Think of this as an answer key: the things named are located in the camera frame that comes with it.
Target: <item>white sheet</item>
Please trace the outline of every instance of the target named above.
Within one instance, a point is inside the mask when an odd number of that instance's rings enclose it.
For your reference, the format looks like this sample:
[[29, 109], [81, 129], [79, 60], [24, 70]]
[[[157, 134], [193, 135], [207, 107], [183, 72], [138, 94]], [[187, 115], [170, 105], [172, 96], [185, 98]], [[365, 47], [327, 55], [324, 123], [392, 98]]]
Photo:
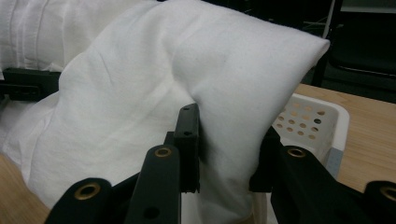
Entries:
[[83, 2], [58, 2], [63, 47], [36, 64], [65, 65], [60, 91], [23, 113], [2, 149], [28, 187], [52, 207], [85, 177], [119, 183], [196, 102], [202, 191], [183, 196], [183, 222], [248, 217], [262, 137], [327, 41], [200, 1]]

